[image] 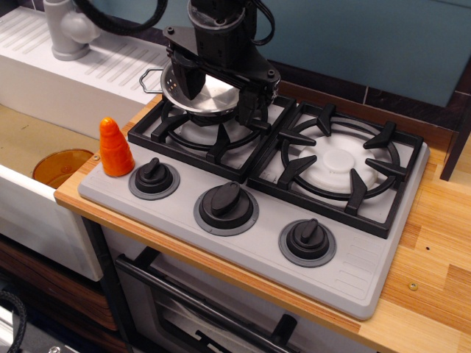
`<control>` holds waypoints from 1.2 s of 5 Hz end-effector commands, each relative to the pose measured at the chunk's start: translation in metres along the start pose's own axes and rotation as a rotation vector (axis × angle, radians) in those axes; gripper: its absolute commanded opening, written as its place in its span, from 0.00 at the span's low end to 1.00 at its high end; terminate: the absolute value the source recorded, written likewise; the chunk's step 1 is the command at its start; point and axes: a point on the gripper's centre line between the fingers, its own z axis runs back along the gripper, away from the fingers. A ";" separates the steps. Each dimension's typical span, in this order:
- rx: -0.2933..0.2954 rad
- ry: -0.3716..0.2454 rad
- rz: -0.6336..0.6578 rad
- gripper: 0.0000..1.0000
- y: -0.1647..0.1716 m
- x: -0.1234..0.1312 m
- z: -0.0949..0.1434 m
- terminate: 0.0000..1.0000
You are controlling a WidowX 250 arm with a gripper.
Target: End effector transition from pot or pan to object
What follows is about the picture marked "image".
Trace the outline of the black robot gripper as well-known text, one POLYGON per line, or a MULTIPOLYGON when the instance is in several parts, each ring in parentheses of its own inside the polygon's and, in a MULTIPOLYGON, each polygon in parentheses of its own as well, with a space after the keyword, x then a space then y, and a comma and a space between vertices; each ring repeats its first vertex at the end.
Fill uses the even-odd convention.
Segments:
MULTIPOLYGON (((239 74, 271 82, 269 87, 277 90, 280 74, 258 51, 275 34, 275 18, 262 1, 189 1, 187 11, 191 27, 164 29, 173 72, 186 98, 199 95, 204 72, 239 74)), ((257 90, 243 88, 239 123, 249 126, 265 107, 257 90)))

